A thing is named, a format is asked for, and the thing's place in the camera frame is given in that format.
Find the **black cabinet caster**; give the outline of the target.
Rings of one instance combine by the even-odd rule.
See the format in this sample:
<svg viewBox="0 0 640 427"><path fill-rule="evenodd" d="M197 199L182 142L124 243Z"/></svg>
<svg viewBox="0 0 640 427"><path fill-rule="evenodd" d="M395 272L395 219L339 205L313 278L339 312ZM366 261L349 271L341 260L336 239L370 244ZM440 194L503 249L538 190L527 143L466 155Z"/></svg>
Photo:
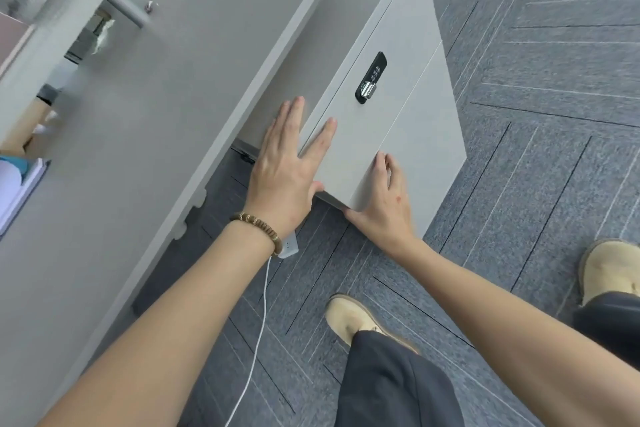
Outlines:
<svg viewBox="0 0 640 427"><path fill-rule="evenodd" d="M252 165L255 164L259 155L258 149L240 139L235 139L231 148L240 155L244 162Z"/></svg>

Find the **white power strip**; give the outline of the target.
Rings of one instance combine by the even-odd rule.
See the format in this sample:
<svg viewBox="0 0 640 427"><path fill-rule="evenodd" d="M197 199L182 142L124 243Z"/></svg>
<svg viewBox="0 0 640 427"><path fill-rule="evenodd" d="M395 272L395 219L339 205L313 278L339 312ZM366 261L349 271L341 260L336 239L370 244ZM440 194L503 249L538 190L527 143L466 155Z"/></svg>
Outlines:
<svg viewBox="0 0 640 427"><path fill-rule="evenodd" d="M298 240L295 232L292 232L284 240L282 240L282 249L273 256L279 259L286 259L299 252Z"/></svg>

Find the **black combination lock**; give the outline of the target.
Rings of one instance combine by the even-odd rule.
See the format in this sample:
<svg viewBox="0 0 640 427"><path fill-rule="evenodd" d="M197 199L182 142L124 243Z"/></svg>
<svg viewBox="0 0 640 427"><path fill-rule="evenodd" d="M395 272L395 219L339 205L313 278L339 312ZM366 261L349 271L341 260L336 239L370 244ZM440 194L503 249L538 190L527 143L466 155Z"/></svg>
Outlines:
<svg viewBox="0 0 640 427"><path fill-rule="evenodd" d="M371 99L387 65L388 61L384 52L379 51L355 91L355 98L359 104L364 105Z"/></svg>

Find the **beige left shoe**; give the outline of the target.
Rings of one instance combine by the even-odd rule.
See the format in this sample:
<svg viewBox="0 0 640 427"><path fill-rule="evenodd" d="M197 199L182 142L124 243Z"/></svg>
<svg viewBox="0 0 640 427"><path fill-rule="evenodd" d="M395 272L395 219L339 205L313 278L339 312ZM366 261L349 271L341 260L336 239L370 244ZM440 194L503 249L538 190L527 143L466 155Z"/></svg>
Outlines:
<svg viewBox="0 0 640 427"><path fill-rule="evenodd" d="M384 327L370 309L348 294L331 295L324 309L324 318L333 333L348 346L352 345L356 333L373 331L421 355L413 344Z"/></svg>

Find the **person's left forearm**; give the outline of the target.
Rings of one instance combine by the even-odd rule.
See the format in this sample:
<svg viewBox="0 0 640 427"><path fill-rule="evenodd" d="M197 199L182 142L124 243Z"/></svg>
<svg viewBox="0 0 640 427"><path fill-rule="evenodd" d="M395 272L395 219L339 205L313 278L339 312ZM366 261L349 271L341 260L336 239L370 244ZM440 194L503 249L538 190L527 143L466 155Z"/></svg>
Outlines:
<svg viewBox="0 0 640 427"><path fill-rule="evenodd" d="M263 229L229 223L36 427L176 427L230 312L275 248Z"/></svg>

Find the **stack of white papers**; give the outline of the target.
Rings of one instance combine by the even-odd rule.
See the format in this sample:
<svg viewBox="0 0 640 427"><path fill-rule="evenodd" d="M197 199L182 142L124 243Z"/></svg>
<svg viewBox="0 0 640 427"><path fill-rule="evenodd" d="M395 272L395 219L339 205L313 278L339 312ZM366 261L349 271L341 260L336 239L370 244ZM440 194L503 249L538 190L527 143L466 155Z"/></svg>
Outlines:
<svg viewBox="0 0 640 427"><path fill-rule="evenodd" d="M0 237L38 187L50 160L0 155Z"/></svg>

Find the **dark grey trousers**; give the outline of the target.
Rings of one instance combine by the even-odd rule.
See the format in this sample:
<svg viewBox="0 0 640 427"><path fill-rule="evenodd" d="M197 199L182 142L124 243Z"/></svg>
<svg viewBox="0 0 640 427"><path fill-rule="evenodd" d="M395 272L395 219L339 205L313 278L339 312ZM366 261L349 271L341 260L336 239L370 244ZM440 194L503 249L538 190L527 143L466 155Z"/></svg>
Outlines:
<svg viewBox="0 0 640 427"><path fill-rule="evenodd" d="M573 327L640 371L640 297L608 292L573 314ZM465 427L444 372L379 332L358 332L334 427Z"/></svg>

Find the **person's right hand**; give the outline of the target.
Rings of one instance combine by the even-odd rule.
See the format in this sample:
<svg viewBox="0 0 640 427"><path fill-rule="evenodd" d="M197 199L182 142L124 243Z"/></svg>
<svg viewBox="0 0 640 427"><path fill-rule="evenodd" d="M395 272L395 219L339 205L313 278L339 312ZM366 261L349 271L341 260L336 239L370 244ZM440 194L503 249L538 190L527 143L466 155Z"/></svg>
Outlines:
<svg viewBox="0 0 640 427"><path fill-rule="evenodd" d="M370 225L355 225L390 258L401 262L417 238L413 231L412 211L406 177L396 159L379 151L371 177Z"/></svg>

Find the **beige right shoe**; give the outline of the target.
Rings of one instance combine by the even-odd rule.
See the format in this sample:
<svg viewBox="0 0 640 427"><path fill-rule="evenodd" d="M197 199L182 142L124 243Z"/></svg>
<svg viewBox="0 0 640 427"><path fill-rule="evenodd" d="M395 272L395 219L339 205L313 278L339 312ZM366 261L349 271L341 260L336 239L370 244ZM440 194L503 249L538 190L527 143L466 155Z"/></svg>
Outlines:
<svg viewBox="0 0 640 427"><path fill-rule="evenodd" d="M579 262L581 306L604 293L640 297L640 246L621 239L596 241Z"/></svg>

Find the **grey metal bar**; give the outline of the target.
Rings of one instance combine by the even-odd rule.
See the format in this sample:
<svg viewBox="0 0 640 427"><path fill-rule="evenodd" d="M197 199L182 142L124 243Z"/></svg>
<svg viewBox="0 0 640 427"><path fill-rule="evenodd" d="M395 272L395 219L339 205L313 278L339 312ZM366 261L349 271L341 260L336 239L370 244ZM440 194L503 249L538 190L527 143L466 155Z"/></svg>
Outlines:
<svg viewBox="0 0 640 427"><path fill-rule="evenodd" d="M119 11L127 19L132 21L139 28L146 26L149 21L149 14L137 6L132 0L105 0L113 8Z"/></svg>

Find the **grey drawer cabinet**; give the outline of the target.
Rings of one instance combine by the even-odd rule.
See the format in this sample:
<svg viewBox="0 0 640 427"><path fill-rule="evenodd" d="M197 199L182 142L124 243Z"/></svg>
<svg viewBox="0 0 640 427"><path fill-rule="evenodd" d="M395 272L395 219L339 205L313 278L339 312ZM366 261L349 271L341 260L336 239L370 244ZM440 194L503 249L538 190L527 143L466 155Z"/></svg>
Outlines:
<svg viewBox="0 0 640 427"><path fill-rule="evenodd" d="M355 91L379 51L388 65L361 105ZM306 100L300 149L328 118L338 123L315 177L322 198L361 210L375 155L391 154L423 237L467 158L433 0L321 0L237 139L258 149L294 96Z"/></svg>

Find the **person's left hand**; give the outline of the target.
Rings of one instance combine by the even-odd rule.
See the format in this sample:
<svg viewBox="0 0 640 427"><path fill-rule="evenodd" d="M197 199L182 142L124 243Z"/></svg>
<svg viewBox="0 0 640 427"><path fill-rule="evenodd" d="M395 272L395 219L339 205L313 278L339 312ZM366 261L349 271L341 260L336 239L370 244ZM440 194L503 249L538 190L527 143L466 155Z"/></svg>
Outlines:
<svg viewBox="0 0 640 427"><path fill-rule="evenodd" d="M282 103L264 136L243 207L243 212L264 221L280 238L290 235L310 212L307 191L337 130L337 120L331 117L299 156L298 144L286 144L291 103Z"/></svg>

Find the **beige shoe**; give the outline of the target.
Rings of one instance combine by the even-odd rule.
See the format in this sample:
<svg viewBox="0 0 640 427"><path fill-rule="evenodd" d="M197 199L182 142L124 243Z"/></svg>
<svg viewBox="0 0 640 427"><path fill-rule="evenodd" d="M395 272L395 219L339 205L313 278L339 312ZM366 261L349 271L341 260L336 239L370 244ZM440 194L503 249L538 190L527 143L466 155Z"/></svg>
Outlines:
<svg viewBox="0 0 640 427"><path fill-rule="evenodd" d="M421 355L413 344L384 327L370 309L348 294L331 295L324 309L324 318L333 333L348 346L352 345L356 333L373 331Z"/></svg>
<svg viewBox="0 0 640 427"><path fill-rule="evenodd" d="M604 293L640 297L640 246L621 239L596 241L579 262L581 306Z"/></svg>

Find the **person's right forearm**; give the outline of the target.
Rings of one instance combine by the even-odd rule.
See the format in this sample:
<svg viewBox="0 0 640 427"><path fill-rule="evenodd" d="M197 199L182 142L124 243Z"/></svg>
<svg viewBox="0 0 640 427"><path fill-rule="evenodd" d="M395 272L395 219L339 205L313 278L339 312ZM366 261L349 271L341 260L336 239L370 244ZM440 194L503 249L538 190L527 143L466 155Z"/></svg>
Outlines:
<svg viewBox="0 0 640 427"><path fill-rule="evenodd" d="M640 372L414 236L387 253L546 427L640 427Z"/></svg>

